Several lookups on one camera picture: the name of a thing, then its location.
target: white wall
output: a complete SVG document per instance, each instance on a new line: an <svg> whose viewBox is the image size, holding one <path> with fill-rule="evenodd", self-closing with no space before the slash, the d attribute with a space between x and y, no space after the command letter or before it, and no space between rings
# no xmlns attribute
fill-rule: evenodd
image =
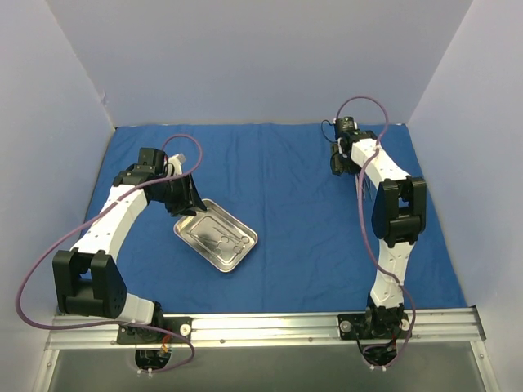
<svg viewBox="0 0 523 392"><path fill-rule="evenodd" d="M474 0L409 128L503 391L523 388L523 2Z"/></svg>
<svg viewBox="0 0 523 392"><path fill-rule="evenodd" d="M331 118L362 93L406 122L471 3L48 1L116 126Z"/></svg>
<svg viewBox="0 0 523 392"><path fill-rule="evenodd" d="M83 221L110 122L47 4L0 2L0 390L30 390L47 332L15 313L20 280L48 245ZM50 262L24 308L56 309Z"/></svg>

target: wire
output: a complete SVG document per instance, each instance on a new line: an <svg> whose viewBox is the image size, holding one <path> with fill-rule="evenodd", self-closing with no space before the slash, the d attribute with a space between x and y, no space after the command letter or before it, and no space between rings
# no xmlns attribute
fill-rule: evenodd
<svg viewBox="0 0 523 392"><path fill-rule="evenodd" d="M110 204L105 210L100 212L97 216L91 218L87 222L83 223L82 225L80 225L76 229L70 231L69 233L64 235L62 238L60 238L58 241L53 243L36 260L36 262L31 267L29 272L24 276L24 278L22 279L22 283L20 284L20 287L18 288L18 292L16 293L16 299L15 299L16 313L18 314L18 317L20 317L20 319L24 323L28 324L31 327L35 327L35 328L38 328L38 329L44 329L44 330L48 330L48 331L61 331L61 330L66 330L66 329L79 329L79 328L87 328L87 327L96 327L96 326L100 326L100 325L111 325L111 324L118 324L118 325L120 325L120 324L122 324L119 321L113 321L113 320L110 320L110 321L109 320L108 321L98 321L98 322L94 322L94 323L82 323L82 324L75 324L75 325L46 325L46 324L37 323L37 322L33 321L32 319L30 319L24 313L24 311L22 310L22 294L24 293L25 286L27 285L27 282L31 278L31 275L33 275L34 271L40 266L40 264L42 264L42 262L46 259L46 257L51 254L52 251L54 251L58 246L60 246L63 242L65 242L67 239L71 238L76 233L79 233L83 229L88 228L94 222L98 221L100 218L102 218L103 216L107 215L113 208L115 208L118 205L118 203L123 201L127 196L129 196L133 192L136 192L139 189L143 189L143 188L145 188L146 186L149 186L149 185L159 184L159 183L162 183L162 182L168 182L168 181L172 181L172 180L176 180L176 179L188 176L189 174L193 173L196 169L198 169L198 167L201 164L202 159L203 159L203 150L202 150L202 146L200 145L200 143L193 136L186 135L186 134L177 134L177 135L170 136L163 143L162 149L165 148L165 146L167 145L167 143L170 140L175 139L175 138L186 138L186 139L189 139L189 140L193 141L193 143L196 144L196 147L198 148L198 151L199 151L199 157L198 157L198 161L196 162L196 164L189 171L187 171L187 172L185 172L183 174L180 174L178 176L170 176L170 177L158 178L158 179L155 179L155 180L146 181L146 182L144 182L142 184L139 184L139 185L135 186L134 188L128 190L125 194L120 196L114 203ZM190 347L191 354L190 354L189 358L184 359L184 360L180 361L179 363L175 363L172 366L164 367L163 369L153 370L152 371L153 373L156 373L156 372L166 372L168 370L172 370L172 369L178 368L178 367L180 367L182 365L185 365L186 363L189 363L194 358L195 350L194 350L194 346L192 345L192 343L189 340L185 339L183 336L178 335L175 332L168 331L167 329L153 327L152 325L142 325L142 324L135 324L135 323L126 323L126 326L135 327L135 328L142 328L142 329L148 329L148 330L153 331L153 332L160 332L160 333L163 333L163 334L175 337L178 340L183 341L184 343L186 343Z"/></svg>
<svg viewBox="0 0 523 392"><path fill-rule="evenodd" d="M349 102L351 102L353 100L358 100L358 99L372 101L377 106L379 106L379 108L383 112L383 116L385 117L385 126L383 127L383 130L381 131L381 133L379 134L378 138L376 139L376 151L374 152L374 154L369 159L367 159L367 161L365 161L364 165L361 167L360 176L358 178L358 189L357 189L358 190L358 192L357 192L357 194L358 194L358 215L360 216L361 235L363 236L364 245L367 248L367 253L370 256L370 260L373 262L373 264L376 267L376 269L379 272L381 272L382 274L384 274L386 276L390 276L391 278L394 279L394 281L398 284L398 287L401 289L401 291L408 298L408 300L410 302L410 306L412 308L412 320L410 321L410 326L409 326L409 330L407 331L407 336L405 338L405 341L404 341L403 345L401 346L400 350L398 351L397 356L395 356L392 359L392 361L390 361L388 364L384 365L385 368L388 368L388 367L392 366L398 360L398 358L404 353L405 348L407 347L407 344L409 343L410 337L412 336L412 331L413 331L413 328L414 328L414 324L416 323L416 305L414 304L414 300L411 297L410 293L407 291L405 286L401 284L401 282L398 279L398 277L395 276L392 272L389 272L389 271L383 269L380 266L380 264L378 264L378 260L376 260L376 256L374 255L373 249L370 246L369 236L367 235L367 228L365 227L365 218L364 218L364 211L363 211L363 197L362 197L362 194L363 194L363 192L362 192L363 180L364 180L364 177L365 177L365 170L367 170L367 167L369 166L369 164L379 154L379 147L380 147L382 138L385 136L385 133L387 132L387 130L389 128L389 115L388 115L386 109L383 107L383 105L380 104L374 98L371 98L370 96L353 96L352 98L349 98L348 100L343 102L342 106L340 107L340 109L336 113L336 118L339 118L339 115L342 112L342 109L345 107L346 104L348 104ZM384 345L369 345L369 346L365 347L365 349L371 350L372 348L383 347L383 346Z"/></svg>
<svg viewBox="0 0 523 392"><path fill-rule="evenodd" d="M327 141L330 141L331 143L336 143L335 140L330 140L329 137L327 135L325 135L325 131L324 131L324 123L327 122L328 125L332 126L333 124L330 123L329 120L323 120L320 124L320 128L321 128L321 133L324 134L324 138L327 140Z"/></svg>

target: stainless steel tray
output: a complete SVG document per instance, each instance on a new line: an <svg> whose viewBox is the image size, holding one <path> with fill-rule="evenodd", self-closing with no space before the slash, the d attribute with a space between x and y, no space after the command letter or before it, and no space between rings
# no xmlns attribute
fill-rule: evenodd
<svg viewBox="0 0 523 392"><path fill-rule="evenodd" d="M257 234L212 200L205 198L207 212L184 216L174 232L221 272L232 271L256 245Z"/></svg>

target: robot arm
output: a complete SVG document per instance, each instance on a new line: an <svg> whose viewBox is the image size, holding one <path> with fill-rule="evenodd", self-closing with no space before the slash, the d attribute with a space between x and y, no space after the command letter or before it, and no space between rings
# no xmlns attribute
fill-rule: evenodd
<svg viewBox="0 0 523 392"><path fill-rule="evenodd" d="M338 118L335 129L337 143L333 150L340 154L333 161L333 172L357 175L375 152L376 136L371 131L359 130L351 117ZM425 230L427 185L423 178L413 178L400 169L379 148L378 156L365 171L377 190L372 226L379 238L378 264L403 284L410 252ZM398 309L403 313L403 292L392 277L379 271L370 299L369 305L375 309Z"/></svg>
<svg viewBox="0 0 523 392"><path fill-rule="evenodd" d="M121 171L114 179L102 211L136 185L181 174L185 157L167 160L158 149L141 149L139 163ZM148 185L129 194L106 215L94 222L70 251L58 251L52 262L60 311L98 316L123 323L152 324L160 317L159 304L134 296L116 267L123 240L151 200L165 204L171 215L195 215L206 211L192 176ZM82 275L91 271L91 278Z"/></svg>

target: table surface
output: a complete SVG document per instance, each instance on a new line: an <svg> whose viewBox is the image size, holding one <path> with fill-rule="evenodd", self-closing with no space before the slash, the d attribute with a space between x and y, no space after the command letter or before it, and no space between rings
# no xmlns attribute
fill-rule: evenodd
<svg viewBox="0 0 523 392"><path fill-rule="evenodd" d="M377 133L382 128L360 127ZM223 274L173 233L178 218L152 202L118 255L129 292L178 314L365 308L376 271L361 239L354 178L331 173L329 143L318 124L120 127L107 149L87 216L102 208L112 180L136 161L140 147L160 148L176 133L190 134L203 146L203 162L194 174L200 196L254 229L258 244L234 271ZM422 175L406 126L392 125L382 144L400 167ZM197 158L188 140L173 140L166 151L183 153L185 169ZM372 208L367 201L370 238ZM378 252L378 241L373 245ZM418 308L467 305L430 194L427 228L411 254L405 285Z"/></svg>

